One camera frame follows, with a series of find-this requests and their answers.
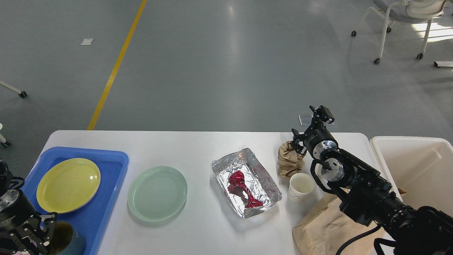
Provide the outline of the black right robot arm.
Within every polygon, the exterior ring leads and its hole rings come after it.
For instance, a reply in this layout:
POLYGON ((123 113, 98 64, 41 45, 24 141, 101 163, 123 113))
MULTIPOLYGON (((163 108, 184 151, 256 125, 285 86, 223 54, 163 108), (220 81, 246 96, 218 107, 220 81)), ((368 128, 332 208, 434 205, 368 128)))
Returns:
POLYGON ((384 228, 392 239, 374 240, 378 255, 384 253, 383 245, 393 247, 395 255, 451 255, 452 217, 431 206, 415 210, 403 203, 379 171, 339 147, 326 127, 335 121, 330 110, 325 106, 310 106, 310 109, 313 112, 310 125, 302 134, 292 129, 291 146, 296 153, 311 155, 311 176, 324 192, 341 200, 341 212, 364 226, 372 221, 377 224, 346 241, 337 254, 353 242, 384 228))

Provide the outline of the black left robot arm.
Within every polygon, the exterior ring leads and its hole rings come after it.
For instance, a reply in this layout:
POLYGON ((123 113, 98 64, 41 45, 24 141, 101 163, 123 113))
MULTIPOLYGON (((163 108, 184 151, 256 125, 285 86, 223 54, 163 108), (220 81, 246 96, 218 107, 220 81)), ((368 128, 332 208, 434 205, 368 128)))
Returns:
POLYGON ((0 166, 1 253, 50 254, 58 213, 39 213, 21 190, 24 179, 13 176, 6 162, 0 166))

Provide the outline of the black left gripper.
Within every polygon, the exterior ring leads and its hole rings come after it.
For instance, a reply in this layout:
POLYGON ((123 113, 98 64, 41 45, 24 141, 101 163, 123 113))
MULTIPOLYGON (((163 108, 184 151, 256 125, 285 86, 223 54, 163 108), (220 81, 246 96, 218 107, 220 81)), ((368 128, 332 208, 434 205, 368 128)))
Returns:
POLYGON ((55 233, 58 213, 50 212, 41 214, 35 210, 29 199, 21 190, 7 190, 1 196, 1 255, 35 255, 35 247, 28 237, 15 242, 10 231, 19 229, 19 234, 24 232, 25 222, 34 232, 34 242, 39 253, 48 255, 51 251, 50 242, 55 233))

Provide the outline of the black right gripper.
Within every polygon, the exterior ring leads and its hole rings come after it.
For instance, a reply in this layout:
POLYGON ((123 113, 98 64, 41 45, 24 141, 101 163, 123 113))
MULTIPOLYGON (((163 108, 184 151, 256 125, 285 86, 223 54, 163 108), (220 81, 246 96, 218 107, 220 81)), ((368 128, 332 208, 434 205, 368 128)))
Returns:
POLYGON ((306 155, 309 152, 312 158, 322 160, 324 154, 338 149, 338 142, 326 129, 326 126, 335 122, 335 117, 325 106, 310 105, 309 108, 313 112, 309 132, 300 134, 298 130, 291 129, 293 134, 291 147, 299 155, 306 155))

